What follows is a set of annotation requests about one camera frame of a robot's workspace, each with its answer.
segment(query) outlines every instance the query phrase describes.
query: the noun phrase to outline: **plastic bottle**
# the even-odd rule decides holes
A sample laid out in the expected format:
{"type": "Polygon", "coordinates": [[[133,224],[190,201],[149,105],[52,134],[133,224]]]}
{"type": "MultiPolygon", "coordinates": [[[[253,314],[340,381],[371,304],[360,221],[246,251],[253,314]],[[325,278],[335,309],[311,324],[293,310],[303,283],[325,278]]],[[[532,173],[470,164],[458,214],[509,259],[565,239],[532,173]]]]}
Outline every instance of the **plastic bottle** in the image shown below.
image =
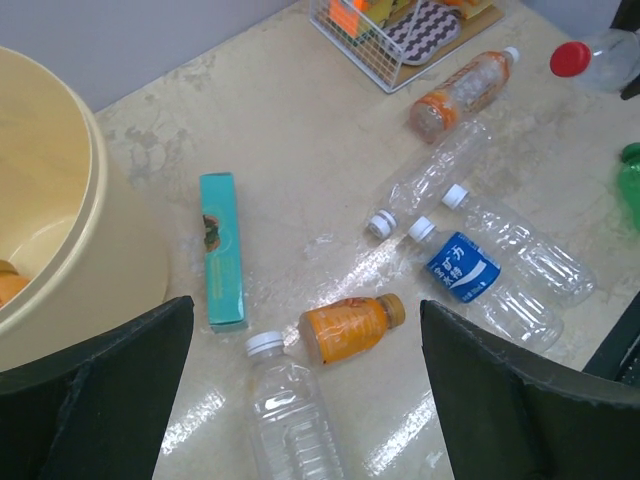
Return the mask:
{"type": "Polygon", "coordinates": [[[631,207],[633,224],[640,232],[640,143],[627,145],[622,151],[624,166],[618,174],[618,187],[631,207]]]}
{"type": "Polygon", "coordinates": [[[474,197],[456,184],[442,203],[459,212],[474,240],[490,246],[489,253],[509,271],[518,272],[545,303],[573,307],[596,288],[589,267],[503,202],[474,197]]]}
{"type": "Polygon", "coordinates": [[[0,260],[0,308],[29,284],[29,279],[18,274],[6,260],[0,260]]]}
{"type": "Polygon", "coordinates": [[[298,330],[312,362],[322,365],[373,348],[405,316],[402,301],[392,293],[347,298],[303,313],[298,330]]]}
{"type": "Polygon", "coordinates": [[[481,319],[493,333],[537,353],[562,334],[562,320],[464,234],[438,232],[420,217],[409,235],[424,249],[425,269],[467,304],[469,320],[481,319]]]}
{"type": "Polygon", "coordinates": [[[622,90],[640,74],[640,41],[633,32],[610,29],[560,45],[550,61],[558,77],[603,92],[622,90]]]}
{"type": "Polygon", "coordinates": [[[420,214],[430,213],[453,183],[468,176],[474,162],[486,154],[490,141],[482,123],[464,122],[428,159],[402,169],[391,179],[388,193],[368,217],[368,230],[385,240],[398,227],[408,228],[420,214]]]}
{"type": "Polygon", "coordinates": [[[515,47],[476,56],[411,107],[409,122],[427,143],[489,105],[520,59],[515,47]]]}
{"type": "Polygon", "coordinates": [[[250,338],[248,422],[260,480],[346,477],[314,374],[284,353],[279,332],[250,338]]]}

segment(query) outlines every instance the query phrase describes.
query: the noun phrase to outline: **green bottle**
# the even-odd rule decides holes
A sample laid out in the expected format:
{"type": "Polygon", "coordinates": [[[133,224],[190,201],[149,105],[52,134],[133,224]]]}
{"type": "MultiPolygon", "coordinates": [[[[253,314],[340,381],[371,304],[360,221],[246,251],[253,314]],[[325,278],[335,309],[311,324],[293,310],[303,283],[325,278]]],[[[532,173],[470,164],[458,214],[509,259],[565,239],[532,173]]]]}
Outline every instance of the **green bottle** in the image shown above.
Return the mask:
{"type": "Polygon", "coordinates": [[[618,187],[631,207],[633,224],[640,231],[640,143],[632,143],[622,150],[622,162],[618,187]]]}

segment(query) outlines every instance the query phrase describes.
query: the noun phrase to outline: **beige marble floor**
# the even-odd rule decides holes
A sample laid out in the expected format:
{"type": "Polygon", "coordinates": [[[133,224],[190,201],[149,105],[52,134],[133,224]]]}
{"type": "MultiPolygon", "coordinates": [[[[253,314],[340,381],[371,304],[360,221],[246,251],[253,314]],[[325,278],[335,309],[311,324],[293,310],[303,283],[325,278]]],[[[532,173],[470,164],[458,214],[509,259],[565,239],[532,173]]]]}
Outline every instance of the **beige marble floor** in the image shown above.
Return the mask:
{"type": "MultiPolygon", "coordinates": [[[[564,36],[514,3],[498,26],[388,96],[338,52],[297,4],[103,110],[114,160],[153,207],[172,249],[171,296],[192,295],[196,329],[155,478],[256,478],[242,404],[243,342],[294,329],[305,309],[396,291],[405,325],[369,354],[319,373],[354,479],[451,478],[420,352],[420,298],[437,290],[385,266],[394,241],[367,255],[365,216],[379,185],[426,156],[409,130],[418,97],[472,56],[515,45],[508,91],[482,118],[491,154],[469,179],[569,245],[597,292],[564,312],[548,355],[581,368],[640,290],[640,246],[614,188],[617,154],[640,139],[638,101],[584,93],[552,77],[564,36]],[[238,193],[249,331],[206,325],[198,176],[232,171],[238,193]]],[[[435,217],[450,222],[446,212],[435,217]]]]}

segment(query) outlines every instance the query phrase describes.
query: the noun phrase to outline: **white bottle cap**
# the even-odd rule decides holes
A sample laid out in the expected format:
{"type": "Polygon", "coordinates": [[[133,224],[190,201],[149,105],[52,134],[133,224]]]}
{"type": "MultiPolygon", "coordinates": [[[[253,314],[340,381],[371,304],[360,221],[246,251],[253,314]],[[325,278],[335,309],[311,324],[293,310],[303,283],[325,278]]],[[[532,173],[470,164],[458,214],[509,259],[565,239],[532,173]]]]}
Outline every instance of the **white bottle cap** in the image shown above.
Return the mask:
{"type": "Polygon", "coordinates": [[[442,197],[442,203],[444,203],[451,210],[455,210],[468,193],[469,191],[466,188],[463,188],[457,183],[454,183],[449,191],[444,194],[444,197],[442,197]]]}
{"type": "Polygon", "coordinates": [[[520,51],[516,47],[507,47],[504,51],[513,57],[513,63],[518,63],[518,60],[520,60],[520,51]]]}
{"type": "Polygon", "coordinates": [[[416,223],[411,225],[409,236],[416,242],[420,242],[424,237],[429,235],[436,226],[426,217],[420,217],[416,223]]]}
{"type": "Polygon", "coordinates": [[[386,210],[378,210],[378,212],[369,219],[368,228],[380,240],[385,240],[391,235],[398,223],[386,210]]]}
{"type": "Polygon", "coordinates": [[[247,349],[247,355],[252,356],[256,353],[263,352],[273,347],[281,347],[284,345],[282,334],[280,332],[264,332],[251,337],[244,344],[247,349]]]}

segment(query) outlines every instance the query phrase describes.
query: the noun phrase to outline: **clear plastic bottle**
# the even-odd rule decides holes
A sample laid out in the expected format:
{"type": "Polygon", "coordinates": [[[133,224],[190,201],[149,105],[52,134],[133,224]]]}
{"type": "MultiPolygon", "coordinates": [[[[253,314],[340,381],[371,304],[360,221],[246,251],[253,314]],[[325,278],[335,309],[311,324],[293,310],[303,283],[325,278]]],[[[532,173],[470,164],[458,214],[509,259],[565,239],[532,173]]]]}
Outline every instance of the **clear plastic bottle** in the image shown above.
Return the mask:
{"type": "Polygon", "coordinates": [[[583,88],[616,92],[640,75],[640,41],[633,32],[610,29],[560,45],[550,67],[583,88]]]}
{"type": "Polygon", "coordinates": [[[250,338],[248,422],[260,480],[347,476],[314,374],[284,353],[279,332],[250,338]]]}
{"type": "Polygon", "coordinates": [[[562,334],[562,320],[464,234],[438,232],[420,217],[409,235],[424,249],[425,269],[467,305],[469,320],[481,320],[491,332],[537,353],[562,334]]]}
{"type": "Polygon", "coordinates": [[[411,107],[409,122],[427,143],[478,113],[498,95],[520,59],[515,47],[476,56],[411,107]]]}
{"type": "Polygon", "coordinates": [[[420,214],[430,213],[453,183],[468,176],[474,162],[486,154],[490,141],[491,134],[482,123],[464,122],[428,159],[392,177],[388,193],[368,217],[368,230],[385,240],[399,226],[408,228],[420,214]]]}
{"type": "Polygon", "coordinates": [[[509,271],[517,271],[544,302],[564,308],[586,300],[596,288],[589,267],[503,202],[474,197],[452,186],[442,203],[459,212],[466,231],[509,271]]]}

